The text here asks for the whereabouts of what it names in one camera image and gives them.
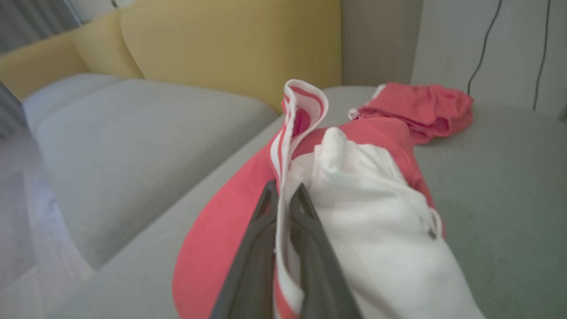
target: striped fabric edge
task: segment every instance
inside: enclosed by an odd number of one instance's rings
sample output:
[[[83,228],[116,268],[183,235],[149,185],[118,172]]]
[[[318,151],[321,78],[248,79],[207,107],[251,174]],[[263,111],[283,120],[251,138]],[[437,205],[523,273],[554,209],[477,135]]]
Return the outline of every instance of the striped fabric edge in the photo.
[[[273,313],[274,318],[295,319],[301,311],[304,294],[288,272],[290,265],[299,269],[299,257],[290,246],[287,208],[291,195],[299,185],[294,183],[287,185],[286,174],[293,151],[324,119],[329,102],[321,90],[301,80],[289,80],[283,92],[282,108],[285,111],[285,121],[270,146],[270,157],[280,191],[276,229]]]

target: yellow cushion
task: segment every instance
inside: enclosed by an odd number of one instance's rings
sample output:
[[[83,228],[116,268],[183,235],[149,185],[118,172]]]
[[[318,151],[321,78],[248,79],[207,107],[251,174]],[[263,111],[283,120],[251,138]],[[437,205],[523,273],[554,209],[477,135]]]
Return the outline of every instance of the yellow cushion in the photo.
[[[281,113],[284,83],[340,85],[339,0],[161,0],[122,14],[143,76],[252,96]]]
[[[0,81],[19,99],[53,82],[90,72],[77,52],[76,31],[52,36],[0,57]]]
[[[93,73],[143,78],[128,51],[120,28],[122,10],[115,10],[78,29],[77,50]]]

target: electrical cord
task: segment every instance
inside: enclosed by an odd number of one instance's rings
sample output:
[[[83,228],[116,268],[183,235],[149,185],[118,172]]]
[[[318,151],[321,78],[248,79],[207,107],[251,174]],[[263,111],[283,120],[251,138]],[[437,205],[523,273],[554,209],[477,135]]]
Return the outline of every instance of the electrical cord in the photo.
[[[541,79],[541,73],[543,72],[543,65],[545,63],[545,55],[547,54],[547,31],[549,28],[549,7],[551,7],[551,0],[547,0],[547,15],[545,16],[545,38],[543,40],[543,57],[541,58],[541,65],[539,66],[538,80],[535,82],[534,106],[532,107],[532,110],[534,112],[535,112],[535,106],[538,103],[539,80]]]
[[[483,44],[483,52],[480,54],[480,61],[478,66],[476,67],[476,70],[474,71],[474,73],[472,73],[471,78],[468,80],[468,85],[467,85],[467,95],[471,94],[471,83],[472,80],[475,78],[476,73],[479,71],[480,66],[483,64],[483,60],[484,60],[484,52],[486,51],[486,41],[488,40],[488,35],[490,34],[490,31],[492,30],[492,26],[494,25],[494,21],[496,21],[496,17],[498,17],[498,14],[500,13],[500,7],[502,6],[502,0],[498,1],[498,7],[496,8],[496,13],[494,14],[494,18],[492,18],[492,22],[490,23],[490,26],[488,27],[488,30],[486,31],[486,35],[484,36],[484,44]]]
[[[472,73],[471,78],[468,80],[468,85],[467,85],[467,94],[468,95],[471,94],[472,80],[475,78],[476,73],[479,71],[480,66],[483,64],[484,52],[486,51],[486,41],[488,40],[488,35],[490,34],[490,31],[492,30],[492,26],[494,25],[494,21],[496,21],[496,17],[498,17],[498,14],[500,13],[500,7],[502,7],[502,0],[498,1],[498,7],[496,8],[496,13],[494,14],[494,18],[492,18],[490,26],[488,27],[488,30],[486,31],[486,35],[484,36],[483,51],[480,54],[479,64],[476,67],[475,71]],[[543,40],[543,57],[541,58],[541,65],[539,66],[538,79],[535,82],[534,105],[532,106],[532,110],[534,112],[535,112],[536,105],[538,104],[539,81],[541,80],[541,74],[543,72],[543,66],[545,64],[545,57],[547,55],[547,35],[548,35],[548,30],[549,30],[549,8],[550,7],[551,7],[551,0],[547,0],[547,13],[545,15],[545,38]]]

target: red cloth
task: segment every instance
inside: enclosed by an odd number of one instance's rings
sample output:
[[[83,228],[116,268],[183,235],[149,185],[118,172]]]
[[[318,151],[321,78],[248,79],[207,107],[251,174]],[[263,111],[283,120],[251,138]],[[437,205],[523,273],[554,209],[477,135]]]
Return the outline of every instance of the red cloth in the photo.
[[[408,184],[425,195],[428,205],[434,206],[413,156],[412,136],[402,121],[376,117],[351,121],[340,128],[349,140],[387,149]],[[305,137],[292,158],[313,152],[325,130],[317,129]],[[175,307],[182,319],[210,316],[260,194],[266,182],[276,179],[270,159],[271,144],[219,190],[187,234],[172,282]]]
[[[355,119],[400,119],[409,127],[415,144],[427,144],[434,137],[447,137],[469,126],[472,102],[464,92],[440,85],[388,83],[378,96],[357,110]]]

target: white cloth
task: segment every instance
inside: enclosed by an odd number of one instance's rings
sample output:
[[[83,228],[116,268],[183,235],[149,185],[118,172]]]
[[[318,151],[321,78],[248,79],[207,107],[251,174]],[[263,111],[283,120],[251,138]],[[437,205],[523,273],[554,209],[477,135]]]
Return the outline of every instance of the white cloth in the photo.
[[[440,218],[387,150],[330,128],[289,176],[307,187],[365,318],[484,318]]]
[[[323,92],[303,81],[290,80],[284,93],[285,122],[270,145],[280,189],[274,318],[297,318],[303,303],[287,211],[301,183],[365,318],[484,318],[441,236],[437,212],[407,185],[387,150],[358,145],[330,128],[313,153],[291,161],[329,105]]]

